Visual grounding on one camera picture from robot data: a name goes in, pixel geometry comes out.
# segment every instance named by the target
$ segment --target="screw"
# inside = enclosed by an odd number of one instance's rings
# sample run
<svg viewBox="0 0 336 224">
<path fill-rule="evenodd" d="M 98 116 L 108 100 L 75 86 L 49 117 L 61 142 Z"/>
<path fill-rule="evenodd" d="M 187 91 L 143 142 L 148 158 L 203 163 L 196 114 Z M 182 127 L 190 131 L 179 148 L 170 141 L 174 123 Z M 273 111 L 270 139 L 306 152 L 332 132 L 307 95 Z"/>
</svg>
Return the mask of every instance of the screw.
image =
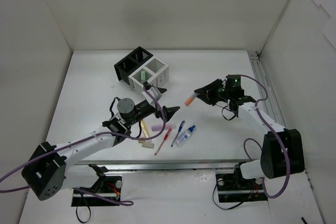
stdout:
<svg viewBox="0 0 336 224">
<path fill-rule="evenodd" d="M 219 186 L 224 186 L 224 180 L 222 178 L 217 180 L 217 183 L 218 183 Z"/>
<path fill-rule="evenodd" d="M 121 180 L 118 180 L 115 184 L 116 184 L 115 186 L 116 186 L 117 189 L 120 189 L 122 187 L 122 181 Z"/>
<path fill-rule="evenodd" d="M 256 184 L 257 185 L 261 185 L 263 181 L 261 180 L 261 178 L 256 178 Z"/>
</svg>

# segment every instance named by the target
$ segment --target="red pen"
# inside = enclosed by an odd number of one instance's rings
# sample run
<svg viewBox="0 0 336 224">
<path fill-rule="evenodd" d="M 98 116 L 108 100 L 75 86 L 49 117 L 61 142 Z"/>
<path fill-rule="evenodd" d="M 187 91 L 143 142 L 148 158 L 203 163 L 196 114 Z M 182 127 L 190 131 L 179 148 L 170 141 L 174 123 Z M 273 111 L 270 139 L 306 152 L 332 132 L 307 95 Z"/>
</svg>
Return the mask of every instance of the red pen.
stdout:
<svg viewBox="0 0 336 224">
<path fill-rule="evenodd" d="M 162 143 L 160 144 L 159 148 L 158 148 L 158 149 L 156 150 L 156 152 L 154 153 L 155 156 L 158 154 L 158 152 L 159 152 L 159 150 L 161 149 L 161 147 L 162 147 L 164 141 L 167 140 L 167 138 L 168 138 L 168 136 L 169 136 L 169 134 L 170 134 L 171 131 L 172 131 L 172 129 L 169 129 L 169 130 L 167 131 L 167 133 L 165 134 Z"/>
</svg>

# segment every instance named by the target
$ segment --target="black storage bin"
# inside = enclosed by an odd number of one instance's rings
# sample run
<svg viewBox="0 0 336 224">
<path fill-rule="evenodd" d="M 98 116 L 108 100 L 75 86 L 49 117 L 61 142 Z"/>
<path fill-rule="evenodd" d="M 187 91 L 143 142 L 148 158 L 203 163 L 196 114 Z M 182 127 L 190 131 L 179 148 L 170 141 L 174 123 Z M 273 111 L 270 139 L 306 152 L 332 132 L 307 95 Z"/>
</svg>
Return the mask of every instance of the black storage bin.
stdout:
<svg viewBox="0 0 336 224">
<path fill-rule="evenodd" d="M 153 55 L 142 47 L 133 50 L 114 65 L 118 80 L 123 80 L 129 85 L 128 76 L 152 57 Z"/>
</svg>

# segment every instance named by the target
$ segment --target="white wall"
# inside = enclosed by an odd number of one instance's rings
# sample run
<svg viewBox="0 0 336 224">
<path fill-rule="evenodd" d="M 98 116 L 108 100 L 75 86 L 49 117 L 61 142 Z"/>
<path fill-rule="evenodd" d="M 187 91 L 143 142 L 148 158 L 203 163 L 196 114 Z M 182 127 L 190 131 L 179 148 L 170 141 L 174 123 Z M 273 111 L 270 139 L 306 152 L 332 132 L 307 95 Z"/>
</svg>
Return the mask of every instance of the white wall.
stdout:
<svg viewBox="0 0 336 224">
<path fill-rule="evenodd" d="M 44 0 L 0 0 L 0 176 L 45 140 L 71 57 Z M 24 186 L 20 173 L 0 189 Z M 0 195 L 0 222 L 16 223 L 25 192 Z"/>
<path fill-rule="evenodd" d="M 302 135 L 322 213 L 335 223 L 336 50 L 323 34 L 329 19 L 312 0 L 291 0 L 261 58 L 287 127 Z"/>
<path fill-rule="evenodd" d="M 74 50 L 260 50 L 287 0 L 46 0 Z"/>
</svg>

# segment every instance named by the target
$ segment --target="blue bottle cap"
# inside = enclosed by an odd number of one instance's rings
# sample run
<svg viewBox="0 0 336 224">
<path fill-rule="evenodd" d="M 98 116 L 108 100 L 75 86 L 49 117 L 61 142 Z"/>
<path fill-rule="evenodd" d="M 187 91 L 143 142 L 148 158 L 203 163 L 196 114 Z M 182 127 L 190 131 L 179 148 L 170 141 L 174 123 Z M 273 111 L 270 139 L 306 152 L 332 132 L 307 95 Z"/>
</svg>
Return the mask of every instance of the blue bottle cap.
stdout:
<svg viewBox="0 0 336 224">
<path fill-rule="evenodd" d="M 193 125 L 193 126 L 191 126 L 188 130 L 189 130 L 190 132 L 193 132 L 194 129 L 195 129 L 195 126 Z"/>
</svg>

